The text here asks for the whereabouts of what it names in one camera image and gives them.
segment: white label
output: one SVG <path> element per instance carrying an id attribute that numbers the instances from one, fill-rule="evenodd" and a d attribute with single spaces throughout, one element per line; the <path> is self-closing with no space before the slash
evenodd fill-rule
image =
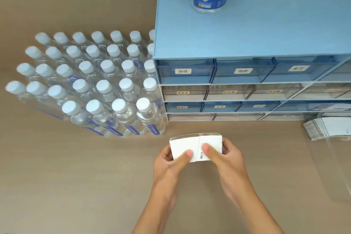
<path id="1" fill-rule="evenodd" d="M 176 74 L 191 74 L 191 69 L 175 69 Z"/>
<path id="2" fill-rule="evenodd" d="M 308 69 L 310 66 L 292 66 L 288 71 L 305 71 Z"/>
<path id="3" fill-rule="evenodd" d="M 281 93 L 283 90 L 268 90 L 267 94 L 277 94 L 277 93 Z"/>
<path id="4" fill-rule="evenodd" d="M 335 92 L 338 92 L 340 90 L 341 90 L 340 88 L 331 88 L 331 89 L 324 90 L 324 92 L 325 93 L 335 93 Z"/>
<path id="5" fill-rule="evenodd" d="M 236 94 L 238 90 L 224 91 L 223 94 Z"/>
<path id="6" fill-rule="evenodd" d="M 178 95 L 189 95 L 190 91 L 177 91 Z"/>
<path id="7" fill-rule="evenodd" d="M 253 71 L 253 68 L 235 69 L 234 74 L 249 74 L 252 71 Z"/>
<path id="8" fill-rule="evenodd" d="M 332 105 L 326 109 L 323 109 L 323 111 L 346 111 L 351 108 L 350 104 L 337 104 L 337 105 Z"/>

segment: blue drawer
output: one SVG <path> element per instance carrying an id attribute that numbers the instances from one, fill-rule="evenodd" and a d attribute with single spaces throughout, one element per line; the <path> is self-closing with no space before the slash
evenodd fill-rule
<path id="1" fill-rule="evenodd" d="M 240 105 L 241 102 L 205 102 L 202 112 L 235 112 Z"/>
<path id="2" fill-rule="evenodd" d="M 215 60 L 156 60 L 161 84 L 210 83 Z"/>
<path id="3" fill-rule="evenodd" d="M 308 112 L 308 111 L 351 111 L 351 101 L 298 101 L 290 100 L 279 107 L 277 112 Z"/>
<path id="4" fill-rule="evenodd" d="M 217 71 L 213 83 L 261 83 L 273 68 L 272 58 L 217 60 Z"/>
<path id="5" fill-rule="evenodd" d="M 276 57 L 275 69 L 265 82 L 309 82 L 328 71 L 338 60 L 334 56 Z"/>
<path id="6" fill-rule="evenodd" d="M 327 76 L 324 76 L 321 81 L 325 82 L 349 82 L 351 81 L 351 60 L 336 68 Z"/>
<path id="7" fill-rule="evenodd" d="M 201 112 L 201 102 L 166 102 L 166 112 L 168 113 L 199 113 Z"/>
<path id="8" fill-rule="evenodd" d="M 269 112 L 281 104 L 280 101 L 243 101 L 237 112 Z"/>

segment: stack of cards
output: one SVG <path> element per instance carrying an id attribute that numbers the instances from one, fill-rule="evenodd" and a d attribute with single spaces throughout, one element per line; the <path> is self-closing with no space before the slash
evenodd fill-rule
<path id="1" fill-rule="evenodd" d="M 320 117 L 304 123 L 312 141 L 331 136 L 351 136 L 351 117 Z"/>
<path id="2" fill-rule="evenodd" d="M 202 152 L 202 145 L 208 143 L 222 153 L 222 135 L 219 133 L 197 133 L 170 138 L 173 159 L 177 159 L 188 149 L 193 151 L 190 162 L 206 161 L 209 158 Z"/>

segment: plastic drawer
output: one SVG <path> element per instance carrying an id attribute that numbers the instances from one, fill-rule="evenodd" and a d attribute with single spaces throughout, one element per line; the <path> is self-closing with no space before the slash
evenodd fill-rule
<path id="1" fill-rule="evenodd" d="M 169 114 L 169 121 L 212 121 L 215 114 Z"/>
<path id="2" fill-rule="evenodd" d="M 272 112 L 261 120 L 309 120 L 318 113 L 275 113 Z"/>
<path id="3" fill-rule="evenodd" d="M 240 107 L 241 102 L 205 102 L 202 112 L 235 112 Z"/>
<path id="4" fill-rule="evenodd" d="M 330 82 L 347 82 L 351 81 L 351 60 L 342 64 L 339 68 L 336 68 L 330 72 L 327 76 L 324 76 L 321 81 Z"/>
<path id="5" fill-rule="evenodd" d="M 217 114 L 214 121 L 257 121 L 264 113 L 223 113 Z"/>
<path id="6" fill-rule="evenodd" d="M 280 101 L 244 101 L 238 112 L 269 112 L 281 104 Z"/>
<path id="7" fill-rule="evenodd" d="M 162 86 L 165 101 L 203 101 L 206 85 Z"/>
<path id="8" fill-rule="evenodd" d="M 294 99 L 343 98 L 351 91 L 351 83 L 315 83 L 296 95 Z"/>
<path id="9" fill-rule="evenodd" d="M 309 82 L 339 63 L 334 56 L 276 57 L 265 82 Z"/>
<path id="10" fill-rule="evenodd" d="M 261 83 L 274 68 L 272 58 L 217 60 L 214 84 Z"/>
<path id="11" fill-rule="evenodd" d="M 161 84 L 206 84 L 210 83 L 215 70 L 215 61 L 208 60 L 156 60 Z"/>
<path id="12" fill-rule="evenodd" d="M 200 113 L 202 108 L 201 102 L 165 102 L 167 113 Z"/>
<path id="13" fill-rule="evenodd" d="M 308 112 L 308 111 L 325 111 L 325 112 L 340 112 L 351 111 L 351 101 L 332 100 L 289 100 L 281 107 L 277 108 L 277 112 Z"/>
<path id="14" fill-rule="evenodd" d="M 302 88 L 300 83 L 256 84 L 248 100 L 288 99 Z"/>
<path id="15" fill-rule="evenodd" d="M 252 91 L 251 84 L 209 85 L 206 100 L 245 100 Z"/>

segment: white bottle cap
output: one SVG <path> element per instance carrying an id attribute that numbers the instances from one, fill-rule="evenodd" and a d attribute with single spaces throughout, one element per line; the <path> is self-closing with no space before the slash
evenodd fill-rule
<path id="1" fill-rule="evenodd" d="M 111 60 L 106 59 L 103 62 L 101 62 L 100 67 L 103 69 L 104 72 L 106 73 L 112 73 L 114 71 L 114 64 Z"/>
<path id="2" fill-rule="evenodd" d="M 56 69 L 56 72 L 62 77 L 68 78 L 73 75 L 73 69 L 67 64 L 59 65 Z"/>
<path id="3" fill-rule="evenodd" d="M 11 82 L 9 82 L 6 85 L 5 90 L 8 91 L 11 94 L 14 94 L 14 95 L 23 94 L 23 93 L 25 93 L 27 91 L 26 90 L 26 86 L 23 83 L 19 82 L 19 81 L 11 81 Z"/>
<path id="4" fill-rule="evenodd" d="M 124 113 L 128 110 L 127 103 L 119 98 L 112 102 L 112 109 L 117 113 Z"/>
<path id="5" fill-rule="evenodd" d="M 94 72 L 94 66 L 89 61 L 83 61 L 82 63 L 80 63 L 79 69 L 85 74 L 90 74 Z"/>
<path id="6" fill-rule="evenodd" d="M 87 91 L 89 91 L 89 84 L 83 79 L 76 80 L 73 83 L 72 87 L 79 93 L 86 93 Z"/>
<path id="7" fill-rule="evenodd" d="M 155 44 L 151 43 L 147 46 L 147 52 L 153 56 L 154 52 L 155 52 Z"/>
<path id="8" fill-rule="evenodd" d="M 112 91 L 112 85 L 107 80 L 98 81 L 96 89 L 102 94 L 109 94 Z"/>
<path id="9" fill-rule="evenodd" d="M 111 57 L 118 57 L 121 54 L 121 50 L 119 49 L 118 45 L 111 44 L 107 47 L 108 54 Z"/>
<path id="10" fill-rule="evenodd" d="M 62 112 L 70 116 L 78 115 L 81 111 L 82 108 L 80 107 L 80 105 L 74 101 L 67 101 L 62 106 Z"/>
<path id="11" fill-rule="evenodd" d="M 35 71 L 43 77 L 49 77 L 54 73 L 54 70 L 48 64 L 40 64 Z"/>
<path id="12" fill-rule="evenodd" d="M 87 40 L 87 38 L 85 38 L 84 33 L 82 33 L 82 32 L 75 32 L 72 35 L 72 38 L 77 44 L 85 43 L 85 41 Z"/>
<path id="13" fill-rule="evenodd" d="M 48 47 L 45 53 L 51 59 L 59 59 L 60 57 L 62 57 L 62 53 L 55 46 Z"/>
<path id="14" fill-rule="evenodd" d="M 43 45 L 49 44 L 51 41 L 50 37 L 44 32 L 37 33 L 35 39 L 38 41 L 38 43 Z"/>
<path id="15" fill-rule="evenodd" d="M 155 73 L 156 72 L 155 63 L 153 62 L 152 59 L 145 61 L 144 68 L 145 68 L 147 73 Z"/>
<path id="16" fill-rule="evenodd" d="M 42 95 L 47 91 L 47 87 L 41 82 L 30 82 L 27 85 L 27 92 L 33 95 Z"/>
<path id="17" fill-rule="evenodd" d="M 142 97 L 137 101 L 137 108 L 140 112 L 148 112 L 151 109 L 151 102 L 149 99 Z"/>
<path id="18" fill-rule="evenodd" d="M 54 39 L 59 44 L 66 44 L 68 43 L 68 37 L 63 32 L 57 32 L 54 34 Z"/>
<path id="19" fill-rule="evenodd" d="M 69 46 L 66 52 L 73 59 L 76 59 L 82 54 L 82 52 L 79 50 L 77 46 Z"/>
<path id="20" fill-rule="evenodd" d="M 144 80 L 144 88 L 148 92 L 153 92 L 157 88 L 157 82 L 154 78 L 146 78 Z"/>
<path id="21" fill-rule="evenodd" d="M 97 46 L 92 45 L 92 46 L 88 46 L 86 49 L 86 52 L 88 53 L 89 56 L 91 56 L 92 58 L 96 58 L 100 55 L 100 50 Z"/>
<path id="22" fill-rule="evenodd" d="M 39 59 L 42 56 L 42 52 L 36 46 L 30 46 L 26 49 L 26 54 L 29 55 L 32 59 Z"/>
<path id="23" fill-rule="evenodd" d="M 124 79 L 121 79 L 121 81 L 119 82 L 119 87 L 124 92 L 130 92 L 133 90 L 134 83 L 132 82 L 131 79 L 124 78 Z"/>
<path id="24" fill-rule="evenodd" d="M 89 113 L 97 115 L 103 112 L 103 104 L 100 101 L 94 99 L 87 103 L 86 109 Z"/>
<path id="25" fill-rule="evenodd" d="M 55 99 L 63 99 L 67 95 L 67 92 L 66 89 L 60 85 L 54 85 L 49 88 L 47 94 Z"/>
<path id="26" fill-rule="evenodd" d="M 155 41 L 155 29 L 152 29 L 152 30 L 149 32 L 149 37 L 150 37 L 150 40 L 151 40 L 151 41 Z"/>
<path id="27" fill-rule="evenodd" d="M 122 62 L 122 69 L 124 70 L 125 73 L 130 74 L 135 71 L 135 65 L 133 61 L 131 61 L 130 59 L 127 59 Z"/>
<path id="28" fill-rule="evenodd" d="M 139 47 L 136 44 L 130 44 L 127 47 L 127 51 L 131 57 L 137 57 L 140 53 Z"/>
<path id="29" fill-rule="evenodd" d="M 123 36 L 120 31 L 113 31 L 110 34 L 112 41 L 120 43 L 123 41 Z"/>
<path id="30" fill-rule="evenodd" d="M 141 41 L 141 34 L 139 31 L 132 31 L 129 36 L 134 43 L 139 43 Z"/>
<path id="31" fill-rule="evenodd" d="M 95 43 L 102 43 L 105 40 L 103 33 L 99 31 L 93 32 L 91 38 L 93 38 Z"/>
<path id="32" fill-rule="evenodd" d="M 31 76 L 35 74 L 35 68 L 28 63 L 21 63 L 16 68 L 17 72 L 23 76 Z"/>

